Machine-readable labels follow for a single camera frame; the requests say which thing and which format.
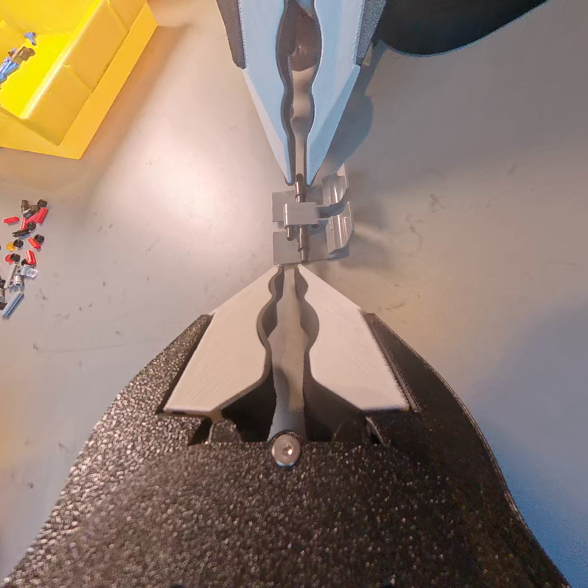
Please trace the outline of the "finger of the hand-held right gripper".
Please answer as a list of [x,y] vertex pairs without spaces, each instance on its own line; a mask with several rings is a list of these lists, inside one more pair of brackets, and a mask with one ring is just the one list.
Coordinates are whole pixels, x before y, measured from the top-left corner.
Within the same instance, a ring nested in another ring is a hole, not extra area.
[[364,1],[314,1],[320,53],[311,84],[312,124],[305,145],[306,180],[323,164],[359,75],[357,50]]
[[279,37],[287,9],[287,1],[238,1],[243,75],[285,182],[293,185],[295,145],[286,121],[291,80],[279,57]]

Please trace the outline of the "silver panel toy piece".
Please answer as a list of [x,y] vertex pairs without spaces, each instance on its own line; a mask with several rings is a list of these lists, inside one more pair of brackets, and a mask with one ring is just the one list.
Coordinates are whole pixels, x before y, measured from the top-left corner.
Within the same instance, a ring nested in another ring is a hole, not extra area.
[[[349,201],[346,167],[326,175],[320,184],[306,187],[306,202],[296,201],[295,190],[272,195],[272,221],[278,230],[273,233],[273,264],[295,265],[301,262],[298,251],[298,225],[307,225],[309,260],[339,260],[349,255],[349,242],[354,221]],[[296,227],[296,238],[287,241],[285,225]]]

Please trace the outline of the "wide yellow plastic bin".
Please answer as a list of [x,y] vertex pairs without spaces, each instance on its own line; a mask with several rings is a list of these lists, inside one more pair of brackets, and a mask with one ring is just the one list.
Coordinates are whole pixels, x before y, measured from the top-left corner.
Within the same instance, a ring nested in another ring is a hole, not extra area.
[[80,159],[156,27],[147,1],[1,1],[1,62],[38,35],[1,85],[1,147]]

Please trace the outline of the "pile of blue tan parts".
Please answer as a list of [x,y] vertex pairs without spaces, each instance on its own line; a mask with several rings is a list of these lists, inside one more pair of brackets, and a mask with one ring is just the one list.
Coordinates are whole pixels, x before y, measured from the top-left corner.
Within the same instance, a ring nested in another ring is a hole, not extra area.
[[1,63],[1,85],[3,85],[8,78],[14,74],[23,63],[36,55],[35,47],[37,46],[37,33],[34,31],[27,31],[24,33],[26,43],[18,48],[11,48],[7,52],[6,58]]

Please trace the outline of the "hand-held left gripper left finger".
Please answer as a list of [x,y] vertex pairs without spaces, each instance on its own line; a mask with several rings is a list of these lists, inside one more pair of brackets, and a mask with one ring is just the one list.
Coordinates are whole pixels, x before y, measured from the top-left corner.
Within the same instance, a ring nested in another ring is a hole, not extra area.
[[206,315],[163,411],[223,418],[241,435],[268,435],[276,410],[269,336],[281,298],[282,270],[272,268]]

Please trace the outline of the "pile of small building parts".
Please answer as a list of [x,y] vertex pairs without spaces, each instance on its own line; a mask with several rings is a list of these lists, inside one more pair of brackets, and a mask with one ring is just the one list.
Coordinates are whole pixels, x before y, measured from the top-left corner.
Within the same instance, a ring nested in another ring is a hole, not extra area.
[[10,320],[25,299],[26,285],[38,276],[38,258],[47,243],[49,202],[21,200],[17,215],[1,217],[1,320]]

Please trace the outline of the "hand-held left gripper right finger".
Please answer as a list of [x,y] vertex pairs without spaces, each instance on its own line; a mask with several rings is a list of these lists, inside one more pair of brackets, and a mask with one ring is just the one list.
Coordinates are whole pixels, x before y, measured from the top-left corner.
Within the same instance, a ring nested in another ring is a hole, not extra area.
[[337,429],[348,419],[409,411],[364,311],[305,266],[296,267],[296,298],[306,336],[306,427]]

